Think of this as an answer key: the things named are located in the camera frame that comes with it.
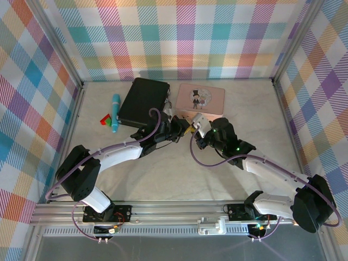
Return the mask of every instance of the blue tube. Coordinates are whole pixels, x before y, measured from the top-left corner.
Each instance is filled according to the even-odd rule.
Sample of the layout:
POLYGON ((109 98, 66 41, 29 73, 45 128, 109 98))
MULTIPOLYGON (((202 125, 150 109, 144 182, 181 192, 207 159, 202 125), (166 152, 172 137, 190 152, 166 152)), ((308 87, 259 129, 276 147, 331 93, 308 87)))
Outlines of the blue tube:
POLYGON ((120 95, 114 94, 113 95, 113 114, 111 116, 111 127, 113 129, 113 133, 117 132, 117 129, 119 127, 119 122, 117 120, 117 114, 119 113, 120 110, 120 95))

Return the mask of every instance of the black case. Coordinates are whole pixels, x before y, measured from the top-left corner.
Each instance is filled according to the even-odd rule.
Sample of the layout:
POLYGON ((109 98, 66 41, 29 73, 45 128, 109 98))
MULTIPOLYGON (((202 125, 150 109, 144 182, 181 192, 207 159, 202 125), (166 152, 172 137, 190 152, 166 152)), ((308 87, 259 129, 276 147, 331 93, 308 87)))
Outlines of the black case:
POLYGON ((135 78, 118 114, 120 124, 136 128, 147 125, 151 108, 163 110, 169 87, 157 80, 135 78))

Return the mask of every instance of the cartoon character sticker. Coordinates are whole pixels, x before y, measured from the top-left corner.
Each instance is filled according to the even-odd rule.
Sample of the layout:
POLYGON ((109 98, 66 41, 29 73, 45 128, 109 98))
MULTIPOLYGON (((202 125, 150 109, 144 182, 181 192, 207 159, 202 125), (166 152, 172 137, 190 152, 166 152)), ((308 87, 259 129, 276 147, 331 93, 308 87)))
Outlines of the cartoon character sticker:
POLYGON ((195 89, 190 93, 190 99, 194 104, 193 108, 202 110, 204 106, 207 106, 208 103, 212 100, 212 94, 207 89, 195 89))

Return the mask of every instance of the green block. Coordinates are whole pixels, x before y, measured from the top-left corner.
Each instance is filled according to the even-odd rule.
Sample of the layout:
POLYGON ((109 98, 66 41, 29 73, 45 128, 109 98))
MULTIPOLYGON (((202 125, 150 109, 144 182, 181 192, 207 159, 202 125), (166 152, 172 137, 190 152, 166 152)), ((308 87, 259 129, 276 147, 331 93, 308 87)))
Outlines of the green block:
POLYGON ((110 119, 110 118, 107 118, 107 119, 105 120, 105 123, 106 123, 109 127, 111 127, 111 119, 110 119))

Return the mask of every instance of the marble surface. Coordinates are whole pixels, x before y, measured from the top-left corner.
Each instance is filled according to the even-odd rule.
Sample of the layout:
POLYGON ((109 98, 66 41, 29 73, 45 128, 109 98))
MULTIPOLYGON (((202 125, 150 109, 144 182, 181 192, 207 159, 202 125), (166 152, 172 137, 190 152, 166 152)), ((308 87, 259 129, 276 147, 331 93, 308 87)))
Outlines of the marble surface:
MULTIPOLYGON (((224 88, 224 117, 233 124, 238 138, 255 145, 283 166, 299 170, 270 80, 168 83, 173 107, 181 83, 224 88)), ((99 123, 111 112, 112 95, 120 94, 122 102, 130 87, 130 82, 88 83, 70 149, 82 144, 95 150, 120 143, 137 131, 121 125, 114 134, 111 128, 99 123)), ((282 194, 270 181, 232 165, 223 164, 212 169, 197 165, 189 152, 189 140, 190 134, 187 134, 178 144, 170 144, 144 158, 113 166, 100 173, 96 185, 112 200, 244 200, 255 190, 282 194)), ((221 161, 210 147, 200 151, 195 146, 194 151, 198 159, 206 164, 221 161)))

